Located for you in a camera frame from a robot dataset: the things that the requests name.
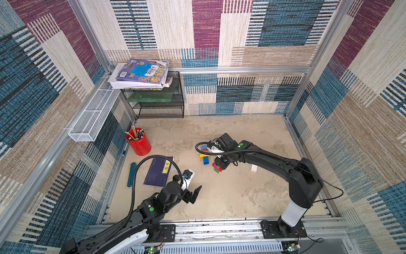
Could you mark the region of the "red long lego brick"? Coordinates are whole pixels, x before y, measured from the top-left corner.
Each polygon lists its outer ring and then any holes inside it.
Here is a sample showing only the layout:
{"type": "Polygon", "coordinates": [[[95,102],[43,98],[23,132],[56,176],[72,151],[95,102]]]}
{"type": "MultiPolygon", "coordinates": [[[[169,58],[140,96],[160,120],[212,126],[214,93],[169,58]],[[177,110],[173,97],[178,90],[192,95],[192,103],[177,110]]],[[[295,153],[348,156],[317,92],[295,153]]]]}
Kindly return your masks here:
{"type": "Polygon", "coordinates": [[[222,170],[220,167],[218,167],[215,163],[213,163],[212,166],[214,167],[214,169],[217,169],[217,170],[219,170],[220,172],[223,171],[223,170],[222,170]]]}

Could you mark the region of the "white long lego brick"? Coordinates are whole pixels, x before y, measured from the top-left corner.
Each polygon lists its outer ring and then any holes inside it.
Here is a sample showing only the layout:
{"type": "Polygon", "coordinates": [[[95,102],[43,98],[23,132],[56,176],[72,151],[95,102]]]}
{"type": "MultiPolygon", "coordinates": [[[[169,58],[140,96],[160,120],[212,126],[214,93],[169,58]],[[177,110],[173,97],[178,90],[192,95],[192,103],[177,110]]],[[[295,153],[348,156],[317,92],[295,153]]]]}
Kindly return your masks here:
{"type": "Polygon", "coordinates": [[[251,166],[251,172],[256,173],[257,171],[258,171],[257,165],[252,165],[252,166],[251,166]]]}

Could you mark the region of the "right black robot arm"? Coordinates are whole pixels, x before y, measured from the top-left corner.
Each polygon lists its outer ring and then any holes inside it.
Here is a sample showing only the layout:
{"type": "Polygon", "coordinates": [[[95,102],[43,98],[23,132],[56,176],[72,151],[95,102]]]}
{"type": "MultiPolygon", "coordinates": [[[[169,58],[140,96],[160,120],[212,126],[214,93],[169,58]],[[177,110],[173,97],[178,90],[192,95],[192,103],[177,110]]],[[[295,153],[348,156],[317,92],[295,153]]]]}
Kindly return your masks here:
{"type": "Polygon", "coordinates": [[[282,237],[296,233],[301,218],[313,206],[324,186],[314,164],[306,158],[295,160],[276,155],[247,141],[237,143],[234,140],[218,139],[211,151],[215,149],[226,153],[215,159],[215,165],[221,169],[235,162],[252,164],[276,174],[288,183],[290,201],[275,228],[282,237]]]}

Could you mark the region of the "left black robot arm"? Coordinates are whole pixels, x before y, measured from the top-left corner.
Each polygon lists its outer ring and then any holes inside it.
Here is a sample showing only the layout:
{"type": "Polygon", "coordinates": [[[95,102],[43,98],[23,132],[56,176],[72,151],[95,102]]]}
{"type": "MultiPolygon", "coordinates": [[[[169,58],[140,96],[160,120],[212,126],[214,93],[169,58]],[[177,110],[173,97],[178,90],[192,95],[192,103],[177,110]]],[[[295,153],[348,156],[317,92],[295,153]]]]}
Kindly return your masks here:
{"type": "Polygon", "coordinates": [[[194,192],[182,189],[177,181],[172,181],[161,192],[145,199],[135,210],[120,222],[106,230],[76,242],[70,239],[60,250],[61,254],[119,254],[125,249],[147,240],[155,241],[162,231],[160,221],[181,201],[195,203],[202,189],[194,192]]]}

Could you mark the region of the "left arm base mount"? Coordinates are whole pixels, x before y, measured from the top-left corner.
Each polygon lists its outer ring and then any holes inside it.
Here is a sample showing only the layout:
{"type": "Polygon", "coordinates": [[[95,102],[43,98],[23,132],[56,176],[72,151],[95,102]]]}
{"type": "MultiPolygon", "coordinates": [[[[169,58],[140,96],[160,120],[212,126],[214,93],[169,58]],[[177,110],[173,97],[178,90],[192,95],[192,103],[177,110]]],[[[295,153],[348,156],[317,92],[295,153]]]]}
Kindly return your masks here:
{"type": "Polygon", "coordinates": [[[158,226],[154,229],[146,242],[174,242],[175,241],[175,233],[176,233],[176,225],[175,224],[164,224],[158,226]]]}

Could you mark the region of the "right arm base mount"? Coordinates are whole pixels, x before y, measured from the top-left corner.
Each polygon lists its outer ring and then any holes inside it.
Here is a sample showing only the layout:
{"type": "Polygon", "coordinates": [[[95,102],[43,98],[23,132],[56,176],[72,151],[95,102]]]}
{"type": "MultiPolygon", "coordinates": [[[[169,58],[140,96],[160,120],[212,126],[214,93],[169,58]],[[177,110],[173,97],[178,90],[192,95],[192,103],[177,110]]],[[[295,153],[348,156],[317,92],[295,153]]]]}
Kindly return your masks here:
{"type": "Polygon", "coordinates": [[[264,239],[306,238],[307,233],[301,220],[296,226],[289,226],[284,221],[262,220],[260,222],[264,239]]]}

